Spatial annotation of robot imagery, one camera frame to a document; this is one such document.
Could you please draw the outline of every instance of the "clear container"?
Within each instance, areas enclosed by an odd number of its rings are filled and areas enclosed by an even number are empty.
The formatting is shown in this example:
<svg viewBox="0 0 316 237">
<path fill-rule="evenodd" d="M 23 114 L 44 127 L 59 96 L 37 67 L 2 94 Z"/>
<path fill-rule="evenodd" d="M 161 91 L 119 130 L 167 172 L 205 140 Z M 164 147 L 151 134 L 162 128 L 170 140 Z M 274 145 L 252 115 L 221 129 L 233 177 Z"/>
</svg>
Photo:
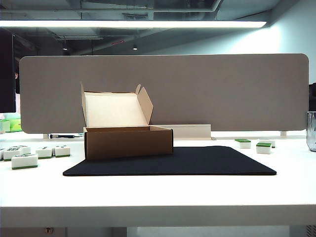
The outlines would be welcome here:
<svg viewBox="0 0 316 237">
<path fill-rule="evenodd" d="M 316 112 L 307 112 L 307 145 L 316 152 Z"/>
</svg>

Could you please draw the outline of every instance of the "fluorescent light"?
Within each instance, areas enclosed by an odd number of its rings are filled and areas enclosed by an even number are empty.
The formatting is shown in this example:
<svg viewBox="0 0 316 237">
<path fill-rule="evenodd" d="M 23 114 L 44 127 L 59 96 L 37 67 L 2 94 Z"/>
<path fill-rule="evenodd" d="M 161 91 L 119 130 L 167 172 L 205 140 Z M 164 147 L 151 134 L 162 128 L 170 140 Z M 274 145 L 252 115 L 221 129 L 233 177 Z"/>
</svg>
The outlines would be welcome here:
<svg viewBox="0 0 316 237">
<path fill-rule="evenodd" d="M 0 27 L 96 27 L 96 28 L 261 28 L 265 21 L 4 21 Z"/>
</svg>

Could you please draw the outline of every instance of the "box flap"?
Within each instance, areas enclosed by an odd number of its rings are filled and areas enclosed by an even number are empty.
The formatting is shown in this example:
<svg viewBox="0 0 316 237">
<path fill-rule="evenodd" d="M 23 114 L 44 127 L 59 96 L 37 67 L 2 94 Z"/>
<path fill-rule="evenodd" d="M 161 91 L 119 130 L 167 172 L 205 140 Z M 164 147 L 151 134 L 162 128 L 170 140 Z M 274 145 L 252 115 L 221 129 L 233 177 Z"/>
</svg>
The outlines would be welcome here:
<svg viewBox="0 0 316 237">
<path fill-rule="evenodd" d="M 147 122 L 147 124 L 149 124 L 150 118 L 152 117 L 154 106 L 153 106 L 153 104 L 149 98 L 149 95 L 147 94 L 147 91 L 144 87 L 140 90 L 137 98 L 138 98 L 139 104 L 142 108 L 146 122 Z"/>
<path fill-rule="evenodd" d="M 138 86 L 136 87 L 136 91 L 135 91 L 136 95 L 138 95 L 138 94 L 139 94 L 140 87 L 141 87 L 141 84 L 138 84 Z"/>
<path fill-rule="evenodd" d="M 81 106 L 82 106 L 82 112 L 83 112 L 83 117 L 84 117 L 84 123 L 85 123 L 85 126 L 87 126 L 87 116 L 86 116 L 86 110 L 85 110 L 85 96 L 84 96 L 84 88 L 83 88 L 83 85 L 82 85 L 82 82 L 80 82 L 81 84 Z"/>
<path fill-rule="evenodd" d="M 82 110 L 87 127 L 147 126 L 153 105 L 144 88 L 134 92 L 83 91 Z"/>
</svg>

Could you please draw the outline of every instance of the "monitor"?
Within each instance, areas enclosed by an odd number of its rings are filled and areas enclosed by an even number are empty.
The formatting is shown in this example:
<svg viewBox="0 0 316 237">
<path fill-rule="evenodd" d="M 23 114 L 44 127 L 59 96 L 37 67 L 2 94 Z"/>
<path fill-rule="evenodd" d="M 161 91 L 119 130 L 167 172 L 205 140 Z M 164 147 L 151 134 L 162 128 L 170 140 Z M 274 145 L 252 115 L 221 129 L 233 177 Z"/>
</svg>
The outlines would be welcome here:
<svg viewBox="0 0 316 237">
<path fill-rule="evenodd" d="M 0 47 L 0 113 L 12 113 L 16 111 L 13 34 L 2 28 Z"/>
</svg>

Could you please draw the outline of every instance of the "gray desk divider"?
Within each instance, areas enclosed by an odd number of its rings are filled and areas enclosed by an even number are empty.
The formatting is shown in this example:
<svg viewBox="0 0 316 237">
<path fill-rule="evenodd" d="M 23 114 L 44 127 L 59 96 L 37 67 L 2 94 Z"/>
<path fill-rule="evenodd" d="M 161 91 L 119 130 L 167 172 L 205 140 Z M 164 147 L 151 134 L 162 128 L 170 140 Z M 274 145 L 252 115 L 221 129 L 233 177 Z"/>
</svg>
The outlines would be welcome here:
<svg viewBox="0 0 316 237">
<path fill-rule="evenodd" d="M 25 57 L 20 62 L 22 128 L 82 132 L 82 81 L 93 91 L 134 91 L 142 84 L 154 105 L 151 124 L 302 130 L 308 71 L 303 54 Z"/>
</svg>

